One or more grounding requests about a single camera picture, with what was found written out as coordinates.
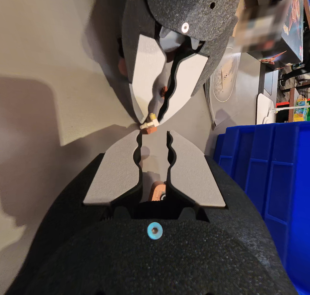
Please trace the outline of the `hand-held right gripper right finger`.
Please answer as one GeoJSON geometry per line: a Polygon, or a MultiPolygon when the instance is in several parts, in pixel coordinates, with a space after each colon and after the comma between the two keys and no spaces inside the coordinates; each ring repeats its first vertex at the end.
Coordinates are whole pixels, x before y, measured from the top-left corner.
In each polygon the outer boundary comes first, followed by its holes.
{"type": "Polygon", "coordinates": [[[175,131],[167,132],[167,142],[172,153],[167,174],[169,187],[192,204],[224,208],[225,201],[204,153],[175,131]]]}

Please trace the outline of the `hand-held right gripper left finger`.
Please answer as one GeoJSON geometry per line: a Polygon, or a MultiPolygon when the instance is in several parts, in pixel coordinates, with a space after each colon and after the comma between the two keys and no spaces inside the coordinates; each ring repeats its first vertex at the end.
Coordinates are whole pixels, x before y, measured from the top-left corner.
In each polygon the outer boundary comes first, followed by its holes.
{"type": "Polygon", "coordinates": [[[128,205],[142,198],[142,132],[132,131],[110,146],[83,200],[85,205],[128,205]]]}

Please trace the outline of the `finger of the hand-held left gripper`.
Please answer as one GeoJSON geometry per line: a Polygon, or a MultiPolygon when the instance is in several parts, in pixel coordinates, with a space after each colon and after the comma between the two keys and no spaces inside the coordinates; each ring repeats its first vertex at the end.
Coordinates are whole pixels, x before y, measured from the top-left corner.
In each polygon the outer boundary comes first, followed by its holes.
{"type": "Polygon", "coordinates": [[[129,83],[134,113],[140,124],[149,115],[149,104],[153,99],[153,85],[166,63],[166,55],[159,43],[143,34],[139,35],[134,72],[129,83]]]}
{"type": "Polygon", "coordinates": [[[207,61],[206,56],[192,54],[177,63],[164,96],[164,104],[158,113],[159,125],[169,120],[189,101],[207,61]]]}

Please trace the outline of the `brown brick assembly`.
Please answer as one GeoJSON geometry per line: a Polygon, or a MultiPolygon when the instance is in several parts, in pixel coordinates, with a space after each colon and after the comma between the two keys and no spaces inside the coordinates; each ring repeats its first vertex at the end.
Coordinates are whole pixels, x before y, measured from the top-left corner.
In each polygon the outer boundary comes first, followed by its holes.
{"type": "Polygon", "coordinates": [[[161,201],[166,197],[166,183],[164,181],[155,181],[150,190],[148,201],[161,201]]]}

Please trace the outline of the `brown white tan brick cluster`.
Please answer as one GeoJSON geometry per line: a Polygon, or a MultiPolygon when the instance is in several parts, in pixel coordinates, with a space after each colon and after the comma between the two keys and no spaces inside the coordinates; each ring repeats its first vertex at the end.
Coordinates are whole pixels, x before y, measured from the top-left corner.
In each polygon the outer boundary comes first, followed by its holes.
{"type": "Polygon", "coordinates": [[[140,130],[145,132],[146,134],[151,134],[157,131],[157,127],[159,126],[159,122],[155,113],[150,113],[145,123],[140,125],[140,130]]]}

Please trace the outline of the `stack of blue plastic bins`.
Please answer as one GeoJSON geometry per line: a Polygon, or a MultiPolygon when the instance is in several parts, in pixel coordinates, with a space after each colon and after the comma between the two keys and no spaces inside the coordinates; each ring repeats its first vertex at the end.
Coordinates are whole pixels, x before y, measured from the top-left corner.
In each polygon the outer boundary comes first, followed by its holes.
{"type": "Polygon", "coordinates": [[[310,292],[309,122],[228,127],[214,160],[265,221],[299,294],[310,292]]]}

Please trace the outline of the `grey desk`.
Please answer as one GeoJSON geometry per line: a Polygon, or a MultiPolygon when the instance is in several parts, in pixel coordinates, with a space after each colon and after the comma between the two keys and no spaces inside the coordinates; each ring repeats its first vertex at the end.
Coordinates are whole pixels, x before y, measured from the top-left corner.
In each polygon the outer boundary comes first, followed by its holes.
{"type": "Polygon", "coordinates": [[[135,129],[118,71],[125,0],[1,0],[1,272],[48,208],[135,129]]]}

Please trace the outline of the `grey instruction booklet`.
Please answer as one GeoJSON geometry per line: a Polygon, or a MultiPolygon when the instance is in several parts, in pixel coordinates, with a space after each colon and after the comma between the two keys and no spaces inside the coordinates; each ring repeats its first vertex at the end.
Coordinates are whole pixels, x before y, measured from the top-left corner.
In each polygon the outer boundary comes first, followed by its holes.
{"type": "Polygon", "coordinates": [[[204,85],[213,130],[239,113],[236,80],[240,56],[241,53],[227,46],[219,65],[204,85]]]}

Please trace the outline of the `white rounded flat plate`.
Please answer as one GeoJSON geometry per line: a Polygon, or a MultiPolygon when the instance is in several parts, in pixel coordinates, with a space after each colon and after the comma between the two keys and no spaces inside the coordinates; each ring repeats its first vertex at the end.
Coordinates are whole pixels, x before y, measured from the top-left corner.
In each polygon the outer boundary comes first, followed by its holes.
{"type": "Polygon", "coordinates": [[[262,93],[259,93],[256,100],[256,125],[275,123],[274,103],[262,93]]]}

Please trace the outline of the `printed cardboard box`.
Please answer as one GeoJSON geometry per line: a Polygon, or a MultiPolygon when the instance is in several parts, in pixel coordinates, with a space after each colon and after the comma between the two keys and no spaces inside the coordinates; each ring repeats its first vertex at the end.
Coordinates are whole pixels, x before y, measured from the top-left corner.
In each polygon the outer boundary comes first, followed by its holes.
{"type": "Polygon", "coordinates": [[[283,25],[282,39],[297,57],[297,62],[303,60],[304,31],[304,0],[289,0],[290,5],[283,25]]]}

